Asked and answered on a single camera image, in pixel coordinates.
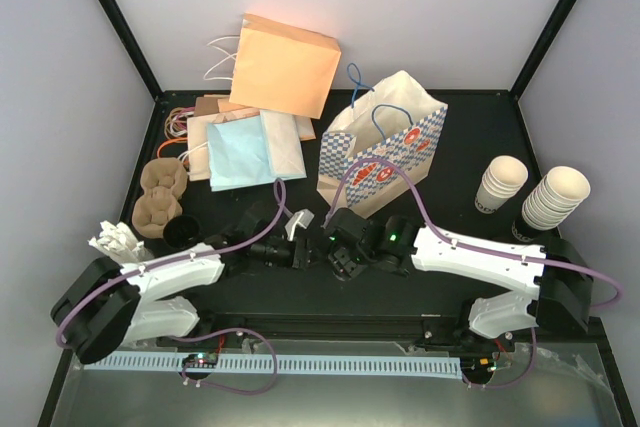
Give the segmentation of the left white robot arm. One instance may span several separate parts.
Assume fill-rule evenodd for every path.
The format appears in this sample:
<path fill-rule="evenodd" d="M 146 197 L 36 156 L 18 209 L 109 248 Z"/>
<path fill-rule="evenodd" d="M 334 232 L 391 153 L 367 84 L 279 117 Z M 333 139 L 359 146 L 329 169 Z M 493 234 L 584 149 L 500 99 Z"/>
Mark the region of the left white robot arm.
<path fill-rule="evenodd" d="M 158 337 L 207 344 L 215 323 L 182 292 L 216 283 L 248 257 L 292 268 L 309 264 L 302 233 L 313 213 L 286 208 L 282 180 L 274 183 L 274 197 L 275 211 L 256 203 L 221 233 L 182 240 L 180 252 L 144 261 L 118 262 L 109 256 L 92 261 L 51 310 L 58 346 L 81 363 L 93 364 L 121 346 Z"/>

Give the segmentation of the blue checkered paper bag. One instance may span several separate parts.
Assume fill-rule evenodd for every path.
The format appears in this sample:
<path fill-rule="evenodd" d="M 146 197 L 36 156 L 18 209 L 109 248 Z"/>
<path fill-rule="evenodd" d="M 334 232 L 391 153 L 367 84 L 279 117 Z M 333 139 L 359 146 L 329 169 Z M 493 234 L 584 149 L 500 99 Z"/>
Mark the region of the blue checkered paper bag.
<path fill-rule="evenodd" d="M 373 86 L 358 66 L 347 75 L 354 91 L 322 134 L 317 192 L 330 205 L 368 217 L 426 178 L 448 113 L 401 70 Z"/>

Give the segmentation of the light blue paper bag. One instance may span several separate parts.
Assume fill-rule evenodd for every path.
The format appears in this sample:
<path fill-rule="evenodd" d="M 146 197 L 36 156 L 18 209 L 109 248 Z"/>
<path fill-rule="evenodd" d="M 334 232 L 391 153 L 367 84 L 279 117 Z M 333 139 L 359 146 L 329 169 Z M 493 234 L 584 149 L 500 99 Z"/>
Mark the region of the light blue paper bag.
<path fill-rule="evenodd" d="M 266 139 L 259 116 L 206 127 L 213 192 L 272 183 Z"/>

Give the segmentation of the white paper bag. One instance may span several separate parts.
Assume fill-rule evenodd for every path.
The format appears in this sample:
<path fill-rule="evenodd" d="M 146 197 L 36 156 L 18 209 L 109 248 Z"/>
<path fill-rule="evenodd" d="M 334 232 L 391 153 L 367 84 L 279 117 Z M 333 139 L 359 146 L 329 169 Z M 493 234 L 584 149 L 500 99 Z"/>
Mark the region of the white paper bag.
<path fill-rule="evenodd" d="M 305 178 L 306 168 L 294 116 L 262 110 L 260 118 L 273 176 L 283 180 Z"/>

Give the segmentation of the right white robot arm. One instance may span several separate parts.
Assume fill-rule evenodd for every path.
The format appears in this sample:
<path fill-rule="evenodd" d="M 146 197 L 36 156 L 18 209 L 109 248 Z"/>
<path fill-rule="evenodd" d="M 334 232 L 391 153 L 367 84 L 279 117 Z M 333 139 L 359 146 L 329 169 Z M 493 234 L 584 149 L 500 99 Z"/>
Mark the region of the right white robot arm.
<path fill-rule="evenodd" d="M 595 281 L 609 284 L 615 292 L 606 306 L 623 297 L 618 281 L 587 267 L 560 238 L 545 244 L 508 244 L 461 235 L 436 226 L 421 196 L 414 199 L 422 220 L 390 225 L 364 219 L 332 199 L 323 224 L 332 239 L 330 258 L 345 276 L 364 266 L 396 272 L 407 262 L 417 271 L 503 288 L 500 295 L 474 298 L 467 315 L 455 324 L 456 341 L 467 350 L 514 330 L 586 332 L 590 313 L 597 307 L 592 301 Z"/>

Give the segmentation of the brown flat paper bag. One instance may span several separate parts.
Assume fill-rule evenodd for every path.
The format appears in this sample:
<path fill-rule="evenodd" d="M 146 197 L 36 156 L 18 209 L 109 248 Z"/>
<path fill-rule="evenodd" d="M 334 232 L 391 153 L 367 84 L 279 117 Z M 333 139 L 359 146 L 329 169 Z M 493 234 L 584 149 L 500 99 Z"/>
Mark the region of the brown flat paper bag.
<path fill-rule="evenodd" d="M 203 95 L 197 97 L 194 106 L 194 116 L 200 117 L 218 114 L 220 112 L 219 101 L 228 99 L 228 95 Z"/>

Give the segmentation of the orange paper bag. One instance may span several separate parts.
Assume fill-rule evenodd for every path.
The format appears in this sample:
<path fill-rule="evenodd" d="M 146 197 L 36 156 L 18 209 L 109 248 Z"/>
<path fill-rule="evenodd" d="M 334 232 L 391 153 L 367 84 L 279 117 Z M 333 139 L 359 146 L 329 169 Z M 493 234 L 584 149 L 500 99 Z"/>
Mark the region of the orange paper bag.
<path fill-rule="evenodd" d="M 332 37 L 245 14 L 230 101 L 318 119 L 340 58 Z"/>

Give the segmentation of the brown pulp cup carrier stack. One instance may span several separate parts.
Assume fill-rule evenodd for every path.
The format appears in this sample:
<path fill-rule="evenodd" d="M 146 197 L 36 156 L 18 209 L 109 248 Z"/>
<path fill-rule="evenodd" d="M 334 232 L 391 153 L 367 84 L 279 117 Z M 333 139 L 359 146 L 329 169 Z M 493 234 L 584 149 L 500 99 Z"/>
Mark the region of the brown pulp cup carrier stack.
<path fill-rule="evenodd" d="M 133 227 L 142 237 L 161 238 L 167 224 L 183 214 L 179 200 L 187 181 L 187 171 L 177 158 L 158 158 L 144 166 L 140 177 L 143 195 L 132 213 Z"/>

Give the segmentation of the beige kraft paper bag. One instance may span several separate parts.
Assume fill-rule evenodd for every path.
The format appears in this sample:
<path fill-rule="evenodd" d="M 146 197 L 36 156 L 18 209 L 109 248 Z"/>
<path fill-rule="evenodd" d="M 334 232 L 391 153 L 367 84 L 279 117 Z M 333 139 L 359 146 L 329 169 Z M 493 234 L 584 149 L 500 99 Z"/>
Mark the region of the beige kraft paper bag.
<path fill-rule="evenodd" d="M 188 175 L 191 182 L 210 178 L 207 126 L 259 115 L 255 108 L 244 108 L 224 113 L 191 117 L 187 120 Z"/>

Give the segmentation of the short stack paper cups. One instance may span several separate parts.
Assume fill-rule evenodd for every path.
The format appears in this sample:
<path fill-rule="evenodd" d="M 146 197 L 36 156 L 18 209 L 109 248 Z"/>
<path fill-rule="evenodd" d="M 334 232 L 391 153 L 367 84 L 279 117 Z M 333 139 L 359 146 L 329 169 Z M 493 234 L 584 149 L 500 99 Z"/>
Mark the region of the short stack paper cups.
<path fill-rule="evenodd" d="M 476 192 L 474 205 L 483 214 L 493 214 L 514 197 L 529 176 L 527 167 L 519 159 L 502 155 L 495 157 L 486 168 Z"/>

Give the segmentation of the tall stack paper cups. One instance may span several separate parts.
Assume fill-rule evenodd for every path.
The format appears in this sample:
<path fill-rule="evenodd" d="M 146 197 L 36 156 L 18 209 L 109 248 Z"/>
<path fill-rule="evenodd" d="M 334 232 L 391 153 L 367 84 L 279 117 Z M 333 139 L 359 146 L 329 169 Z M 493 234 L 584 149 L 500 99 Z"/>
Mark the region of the tall stack paper cups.
<path fill-rule="evenodd" d="M 552 168 L 524 200 L 511 226 L 512 236 L 531 243 L 557 228 L 591 193 L 587 177 L 568 166 Z"/>

